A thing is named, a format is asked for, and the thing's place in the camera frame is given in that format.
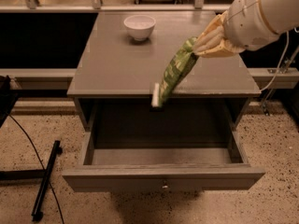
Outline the beige ridged gripper finger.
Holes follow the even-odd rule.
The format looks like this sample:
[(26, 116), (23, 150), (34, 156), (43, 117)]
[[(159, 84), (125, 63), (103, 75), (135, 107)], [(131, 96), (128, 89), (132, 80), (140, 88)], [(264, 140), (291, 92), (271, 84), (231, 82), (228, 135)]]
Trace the beige ridged gripper finger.
[(195, 54), (200, 54), (209, 49), (217, 47), (224, 38), (223, 27), (218, 26), (216, 29), (208, 32), (206, 35), (201, 34), (195, 41), (192, 50)]

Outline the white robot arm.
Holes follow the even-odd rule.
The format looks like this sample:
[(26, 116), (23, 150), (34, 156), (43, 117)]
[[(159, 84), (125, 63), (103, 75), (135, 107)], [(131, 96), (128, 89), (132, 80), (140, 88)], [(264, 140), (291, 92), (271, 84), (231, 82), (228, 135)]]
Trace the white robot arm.
[(299, 26), (299, 0), (234, 0), (195, 41), (192, 51), (205, 58), (256, 51)]

